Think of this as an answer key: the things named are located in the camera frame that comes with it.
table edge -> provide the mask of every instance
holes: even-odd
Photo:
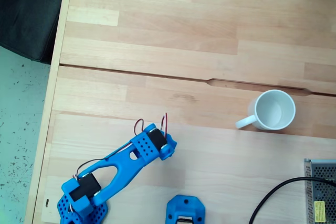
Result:
[[[48,86],[46,91],[45,103],[43,108],[42,120],[40,125],[40,132],[36,148],[36,156],[34,161],[34,168],[32,174],[32,181],[28,194],[28,202],[25,214],[25,224],[33,223],[35,204],[37,199],[38,186],[40,182],[41,169],[43,164],[45,146],[47,141],[47,133],[51,115],[51,108],[53,107],[54,92],[57,80],[57,73],[59,67],[59,60],[61,55],[65,24],[67,20],[68,7],[70,0],[62,0],[59,13],[59,21],[57,25],[56,39],[54,51],[52,53],[52,61],[50,66],[50,73],[48,78]]]

white mug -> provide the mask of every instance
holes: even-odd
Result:
[[[268,90],[249,105],[249,116],[238,121],[236,127],[239,129],[253,124],[261,130],[281,130],[293,121],[295,112],[295,103],[289,94],[276,89]]]

metal mesh grille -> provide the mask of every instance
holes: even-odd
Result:
[[[306,164],[306,177],[311,177],[310,164]],[[314,224],[314,210],[313,210],[313,188],[312,182],[306,181],[306,195],[307,195],[307,219],[308,224]]]
[[[336,164],[306,162],[306,176],[325,178],[336,181]],[[326,206],[324,224],[336,224],[336,188],[324,183],[306,182],[307,221],[314,224],[314,201],[324,201]]]
[[[335,181],[336,167],[330,165],[313,165],[313,177]],[[322,200],[326,204],[326,224],[336,224],[336,188],[324,183],[314,183],[314,200]]]

cutout hole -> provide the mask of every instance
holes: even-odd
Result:
[[[105,188],[111,183],[117,172],[118,170],[115,166],[108,166],[95,170],[93,175],[95,176],[101,188]]]
[[[137,159],[138,159],[138,158],[136,157],[136,155],[135,155],[134,152],[131,152],[131,153],[130,153],[130,158],[131,158],[132,160],[137,160]]]

mug handle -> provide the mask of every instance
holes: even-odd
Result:
[[[239,128],[245,127],[246,125],[252,124],[256,121],[257,121],[256,116],[255,115],[250,115],[250,116],[236,122],[236,127],[239,129]]]

